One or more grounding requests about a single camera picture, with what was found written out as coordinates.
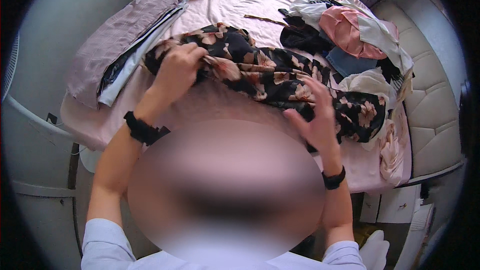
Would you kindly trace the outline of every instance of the pink shirt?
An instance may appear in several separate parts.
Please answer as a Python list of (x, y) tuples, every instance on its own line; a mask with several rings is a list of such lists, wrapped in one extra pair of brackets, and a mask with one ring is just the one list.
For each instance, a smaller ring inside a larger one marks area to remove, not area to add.
[(363, 13), (345, 6), (332, 6), (323, 12), (320, 27), (327, 36), (345, 52), (354, 57), (366, 57), (382, 60), (387, 57), (374, 45), (360, 40), (357, 16)]

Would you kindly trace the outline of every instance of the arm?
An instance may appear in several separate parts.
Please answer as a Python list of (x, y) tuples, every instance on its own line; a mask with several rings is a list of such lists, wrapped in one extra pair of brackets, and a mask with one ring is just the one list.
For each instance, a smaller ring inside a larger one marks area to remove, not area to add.
[[(305, 83), (315, 96), (315, 118), (307, 123), (293, 109), (286, 110), (285, 115), (299, 133), (320, 153), (323, 173), (327, 177), (338, 175), (342, 171), (342, 160), (335, 133), (332, 97), (320, 82), (307, 78)], [(322, 222), (326, 230), (327, 248), (339, 241), (354, 240), (352, 201), (346, 180), (340, 183), (339, 188), (326, 190)]]
[[(148, 125), (195, 82), (199, 59), (207, 50), (194, 43), (177, 46), (164, 59), (152, 86), (147, 90), (133, 114)], [(113, 136), (100, 157), (93, 177), (87, 221), (103, 218), (122, 227), (120, 200), (127, 190), (134, 164), (142, 152), (142, 143), (130, 136), (127, 124)]]

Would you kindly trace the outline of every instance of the cable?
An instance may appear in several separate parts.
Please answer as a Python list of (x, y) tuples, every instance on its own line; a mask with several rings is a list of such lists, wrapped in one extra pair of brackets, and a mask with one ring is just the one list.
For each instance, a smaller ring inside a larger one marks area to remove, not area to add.
[(82, 150), (80, 150), (80, 151), (77, 152), (77, 153), (68, 152), (68, 151), (64, 150), (63, 148), (60, 148), (59, 146), (57, 146), (57, 144), (55, 144), (52, 140), (50, 140), (46, 135), (42, 134), (42, 133), (38, 130), (38, 128), (37, 128), (35, 125), (33, 125), (33, 123), (31, 123), (30, 121), (28, 121), (28, 124), (30, 124), (30, 126), (33, 127), (33, 128), (37, 131), (37, 133), (39, 133), (44, 139), (46, 139), (48, 142), (52, 143), (53, 146), (57, 147), (58, 149), (60, 149), (60, 150), (63, 151), (63, 152), (68, 153), (69, 155), (79, 155), (82, 151), (84, 151), (85, 149), (87, 149), (87, 147), (85, 147), (85, 148), (83, 148)]

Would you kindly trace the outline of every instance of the black and white patterned fabric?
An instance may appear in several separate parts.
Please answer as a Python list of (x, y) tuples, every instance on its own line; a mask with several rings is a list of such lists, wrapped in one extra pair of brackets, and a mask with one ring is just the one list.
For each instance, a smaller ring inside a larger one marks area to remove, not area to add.
[(315, 3), (325, 3), (327, 5), (327, 8), (330, 8), (332, 6), (338, 6), (341, 7), (342, 5), (338, 3), (335, 0), (308, 0), (309, 4), (315, 4)]

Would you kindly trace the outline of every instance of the drawer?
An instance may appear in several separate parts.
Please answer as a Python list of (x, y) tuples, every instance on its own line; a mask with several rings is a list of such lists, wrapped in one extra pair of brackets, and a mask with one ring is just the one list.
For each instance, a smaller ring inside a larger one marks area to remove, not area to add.
[(421, 185), (389, 190), (381, 195), (377, 222), (411, 223), (415, 200), (420, 197)]

